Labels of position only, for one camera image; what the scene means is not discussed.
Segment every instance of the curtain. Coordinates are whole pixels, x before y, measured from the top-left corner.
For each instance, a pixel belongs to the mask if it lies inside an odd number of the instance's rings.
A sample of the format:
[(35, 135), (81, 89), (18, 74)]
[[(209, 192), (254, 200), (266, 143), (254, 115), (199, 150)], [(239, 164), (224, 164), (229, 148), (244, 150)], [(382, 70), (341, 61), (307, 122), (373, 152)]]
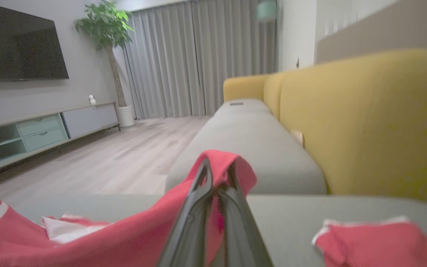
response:
[(208, 115), (224, 103), (225, 79), (275, 71), (275, 22), (259, 23), (258, 0), (193, 2), (201, 88)]
[(137, 119), (205, 114), (191, 3), (135, 12), (125, 47)]
[(213, 115), (223, 83), (275, 70), (274, 22), (258, 0), (196, 0), (134, 12), (125, 58), (138, 119)]

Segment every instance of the indoor tree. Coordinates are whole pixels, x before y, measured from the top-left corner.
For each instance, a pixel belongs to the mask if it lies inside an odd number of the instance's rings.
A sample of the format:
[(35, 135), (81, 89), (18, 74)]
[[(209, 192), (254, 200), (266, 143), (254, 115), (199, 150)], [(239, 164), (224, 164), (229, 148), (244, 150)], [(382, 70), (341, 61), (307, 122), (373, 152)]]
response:
[(105, 49), (112, 68), (115, 81), (118, 105), (126, 107), (126, 101), (120, 81), (120, 74), (113, 54), (113, 47), (125, 47), (127, 42), (132, 42), (128, 31), (133, 30), (126, 24), (128, 15), (126, 11), (116, 8), (113, 2), (102, 0), (98, 5), (85, 5), (87, 17), (76, 20), (75, 27), (78, 32), (84, 32), (96, 44), (96, 49)]

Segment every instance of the tree trunk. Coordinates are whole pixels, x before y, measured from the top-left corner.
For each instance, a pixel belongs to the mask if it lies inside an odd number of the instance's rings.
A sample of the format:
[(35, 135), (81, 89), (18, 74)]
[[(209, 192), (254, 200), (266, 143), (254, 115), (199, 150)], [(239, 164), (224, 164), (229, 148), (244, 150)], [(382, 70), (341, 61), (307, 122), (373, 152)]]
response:
[(108, 61), (110, 61), (110, 66), (112, 67), (113, 80), (115, 81), (116, 94), (118, 96), (118, 106), (126, 106), (122, 83), (120, 81), (120, 74), (118, 73), (115, 55), (113, 54), (113, 47), (108, 45), (105, 49), (108, 53)]

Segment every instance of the tv cabinet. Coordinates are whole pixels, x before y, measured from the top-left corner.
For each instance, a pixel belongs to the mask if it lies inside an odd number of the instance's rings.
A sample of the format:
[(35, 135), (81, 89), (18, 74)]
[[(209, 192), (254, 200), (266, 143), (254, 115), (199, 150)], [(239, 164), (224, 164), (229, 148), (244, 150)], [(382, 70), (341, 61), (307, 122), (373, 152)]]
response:
[(0, 168), (85, 135), (118, 127), (114, 103), (34, 115), (0, 124)]

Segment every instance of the green leaves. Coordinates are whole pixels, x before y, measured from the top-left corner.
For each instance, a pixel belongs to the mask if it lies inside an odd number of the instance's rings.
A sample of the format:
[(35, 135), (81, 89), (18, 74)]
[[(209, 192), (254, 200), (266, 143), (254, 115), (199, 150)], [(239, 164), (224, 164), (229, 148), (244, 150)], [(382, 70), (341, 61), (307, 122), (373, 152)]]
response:
[(87, 17), (76, 20), (75, 28), (84, 32), (95, 42), (97, 50), (107, 45), (124, 47), (127, 42), (132, 42), (128, 31), (133, 31), (126, 22), (127, 12), (116, 8), (115, 4), (102, 0), (98, 5), (85, 5)]

